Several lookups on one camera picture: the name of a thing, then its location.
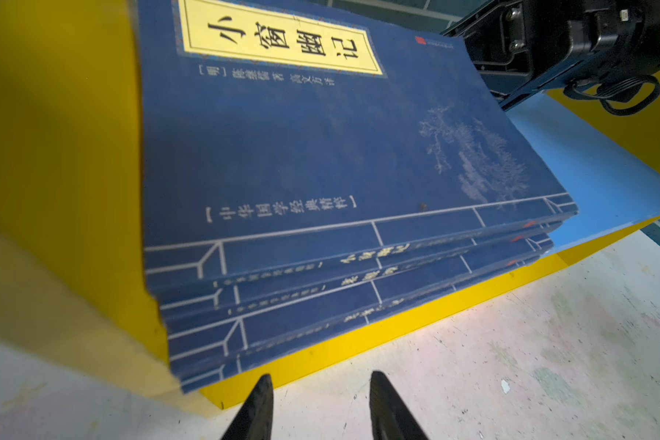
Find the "tree drawing on book cover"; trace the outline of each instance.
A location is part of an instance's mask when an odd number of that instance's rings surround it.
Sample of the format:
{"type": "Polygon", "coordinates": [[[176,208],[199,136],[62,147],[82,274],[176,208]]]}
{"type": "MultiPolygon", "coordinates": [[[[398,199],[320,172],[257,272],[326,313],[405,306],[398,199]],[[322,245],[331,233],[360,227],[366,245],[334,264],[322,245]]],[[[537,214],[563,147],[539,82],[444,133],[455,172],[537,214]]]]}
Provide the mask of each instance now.
{"type": "Polygon", "coordinates": [[[457,122],[449,125],[443,116],[450,108],[430,109],[430,116],[420,123],[421,136],[433,139],[426,151],[435,156],[438,173],[452,169],[448,161],[452,150],[443,150],[443,142],[457,144],[463,171],[458,179],[462,190],[472,200],[488,203],[489,191],[496,193],[495,201],[512,200],[517,198],[517,193],[528,189],[526,165],[507,151],[506,141],[475,118],[471,124],[466,124],[455,115],[457,122]]]}

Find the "yellow label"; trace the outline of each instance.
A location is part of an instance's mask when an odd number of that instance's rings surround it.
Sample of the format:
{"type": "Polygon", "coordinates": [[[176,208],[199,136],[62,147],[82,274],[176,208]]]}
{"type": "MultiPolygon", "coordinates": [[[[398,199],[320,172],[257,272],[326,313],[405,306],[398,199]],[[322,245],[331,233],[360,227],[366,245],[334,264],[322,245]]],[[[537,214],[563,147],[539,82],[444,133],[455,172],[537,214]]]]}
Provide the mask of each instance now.
{"type": "Polygon", "coordinates": [[[383,75],[366,31],[218,0],[179,0],[184,50],[383,75]]]}

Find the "stained surface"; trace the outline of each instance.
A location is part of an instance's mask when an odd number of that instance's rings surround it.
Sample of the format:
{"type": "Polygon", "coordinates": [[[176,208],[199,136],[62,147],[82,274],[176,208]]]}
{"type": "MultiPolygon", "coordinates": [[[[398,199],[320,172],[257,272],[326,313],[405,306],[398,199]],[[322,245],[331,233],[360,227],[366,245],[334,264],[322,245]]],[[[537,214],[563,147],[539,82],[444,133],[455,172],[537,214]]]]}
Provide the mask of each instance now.
{"type": "MultiPolygon", "coordinates": [[[[373,369],[431,439],[660,439],[660,247],[637,232],[283,386],[273,438],[370,438],[373,369]]],[[[0,346],[0,439],[218,439],[236,411],[186,415],[0,346]]]]}

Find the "book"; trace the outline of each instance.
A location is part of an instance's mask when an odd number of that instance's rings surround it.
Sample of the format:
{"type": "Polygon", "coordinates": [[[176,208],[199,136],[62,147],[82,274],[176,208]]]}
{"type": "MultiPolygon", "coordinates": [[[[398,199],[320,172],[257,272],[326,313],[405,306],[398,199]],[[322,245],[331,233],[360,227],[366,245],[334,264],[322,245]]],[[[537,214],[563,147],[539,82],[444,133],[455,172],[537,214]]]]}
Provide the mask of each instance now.
{"type": "Polygon", "coordinates": [[[433,290],[426,289],[423,291],[423,294],[415,295],[412,298],[402,298],[399,294],[399,296],[394,297],[392,301],[385,302],[386,305],[384,307],[378,307],[373,311],[367,309],[366,313],[362,313],[358,316],[352,315],[351,319],[337,322],[334,325],[328,325],[326,327],[323,326],[317,330],[313,329],[316,331],[304,332],[302,334],[295,335],[296,337],[294,338],[283,339],[282,341],[272,346],[266,346],[260,350],[255,349],[250,353],[240,355],[234,359],[229,359],[216,364],[209,370],[200,371],[198,374],[185,377],[181,380],[181,389],[183,392],[191,392],[204,386],[220,382],[226,378],[260,367],[269,362],[272,362],[273,360],[288,356],[289,354],[295,353],[308,347],[312,347],[316,344],[320,344],[323,341],[327,341],[334,337],[348,333],[352,330],[356,330],[366,325],[381,321],[383,319],[397,315],[398,313],[410,310],[411,308],[429,303],[430,301],[443,298],[444,296],[466,289],[467,287],[477,285],[478,283],[488,279],[498,277],[517,268],[530,265],[535,263],[537,260],[537,256],[519,260],[510,265],[496,268],[492,272],[468,278],[461,282],[456,282],[451,285],[442,285],[433,290]]]}
{"type": "Polygon", "coordinates": [[[577,212],[462,40],[294,0],[176,0],[140,2],[139,43],[154,294],[577,212]]]}
{"type": "Polygon", "coordinates": [[[521,260],[541,255],[552,245],[545,234],[497,243],[376,281],[359,282],[274,308],[169,332],[169,366],[185,385],[193,377],[236,362],[237,355],[243,358],[342,322],[364,319],[411,298],[515,266],[521,260]]]}
{"type": "Polygon", "coordinates": [[[293,276],[275,277],[257,283],[211,288],[210,283],[201,282],[194,285],[195,290],[185,289],[191,286],[188,285],[174,290],[167,296],[159,297],[159,313],[167,330],[184,331],[247,311],[275,307],[327,289],[368,279],[376,281],[437,260],[474,251],[479,247],[547,234],[559,226],[559,222],[539,224],[515,232],[459,240],[411,253],[399,253],[381,262],[376,258],[367,258],[355,265],[300,272],[293,276]]]}

